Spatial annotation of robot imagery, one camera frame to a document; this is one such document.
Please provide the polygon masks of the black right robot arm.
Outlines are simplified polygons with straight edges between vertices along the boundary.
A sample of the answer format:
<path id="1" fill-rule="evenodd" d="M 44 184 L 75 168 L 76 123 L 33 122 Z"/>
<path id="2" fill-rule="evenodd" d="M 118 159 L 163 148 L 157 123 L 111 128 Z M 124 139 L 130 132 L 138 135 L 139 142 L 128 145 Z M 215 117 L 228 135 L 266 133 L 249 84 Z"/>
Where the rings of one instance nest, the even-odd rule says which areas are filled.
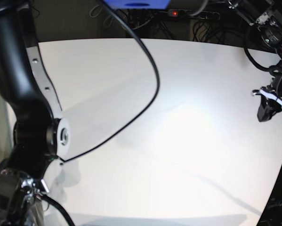
<path id="1" fill-rule="evenodd" d="M 29 0 L 0 0 L 0 95 L 13 109 L 13 149 L 0 163 L 0 226 L 41 226 L 48 196 L 44 175 L 68 150 L 69 125 L 43 65 Z"/>

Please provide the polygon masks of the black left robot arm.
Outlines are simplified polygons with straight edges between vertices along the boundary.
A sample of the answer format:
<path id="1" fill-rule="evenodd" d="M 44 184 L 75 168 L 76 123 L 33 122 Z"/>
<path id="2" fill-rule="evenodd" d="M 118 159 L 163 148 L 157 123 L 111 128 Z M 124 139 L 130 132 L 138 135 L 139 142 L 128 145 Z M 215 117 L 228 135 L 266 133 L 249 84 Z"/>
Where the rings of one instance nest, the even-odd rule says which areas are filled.
<path id="1" fill-rule="evenodd" d="M 274 8 L 273 0 L 228 0 L 226 4 L 249 25 L 243 39 L 245 55 L 257 69 L 272 76 L 270 85 L 252 91 L 253 96 L 261 97 L 258 121 L 269 121 L 282 112 L 282 13 Z M 248 40 L 252 29 L 258 30 L 262 41 L 280 57 L 276 65 L 264 67 L 251 56 Z"/>

